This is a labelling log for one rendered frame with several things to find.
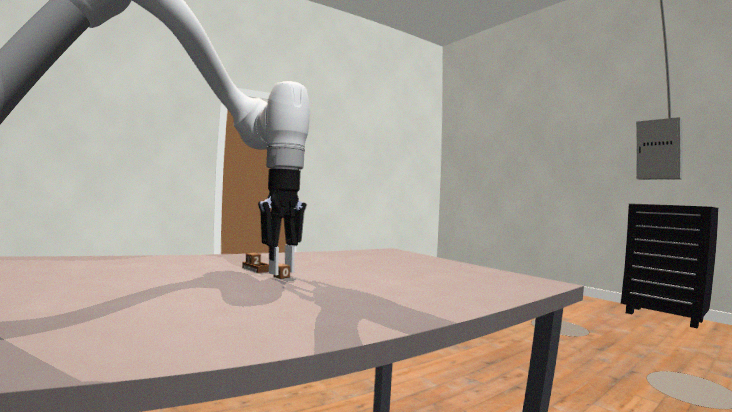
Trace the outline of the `brown wooden number cube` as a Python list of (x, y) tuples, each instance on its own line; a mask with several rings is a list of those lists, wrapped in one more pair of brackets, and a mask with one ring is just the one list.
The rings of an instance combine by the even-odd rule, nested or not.
[(261, 265), (261, 254), (246, 253), (246, 263), (250, 263), (256, 266)]
[(279, 279), (290, 278), (290, 265), (279, 264), (278, 275), (273, 275), (273, 277)]

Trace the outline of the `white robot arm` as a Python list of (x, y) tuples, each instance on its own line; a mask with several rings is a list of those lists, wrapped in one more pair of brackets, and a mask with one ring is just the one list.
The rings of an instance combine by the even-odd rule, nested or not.
[(131, 1), (176, 36), (233, 116), (243, 142), (267, 149), (266, 167), (303, 169), (310, 121), (306, 88), (291, 81), (276, 83), (267, 103), (244, 95), (184, 0), (49, 0), (0, 49), (0, 125), (88, 27), (98, 27), (122, 13)]

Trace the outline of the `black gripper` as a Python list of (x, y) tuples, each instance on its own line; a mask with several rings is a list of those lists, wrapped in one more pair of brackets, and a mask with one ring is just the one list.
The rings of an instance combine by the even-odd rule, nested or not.
[[(294, 273), (295, 246), (302, 240), (304, 211), (307, 206), (306, 203), (299, 201), (297, 194), (300, 190), (300, 171), (269, 169), (268, 199), (258, 202), (262, 243), (269, 246), (269, 274), (278, 275), (279, 247), (277, 246), (282, 218), (284, 218), (287, 244), (285, 245), (285, 264), (290, 265), (290, 273)], [(270, 210), (270, 208), (272, 209)]]

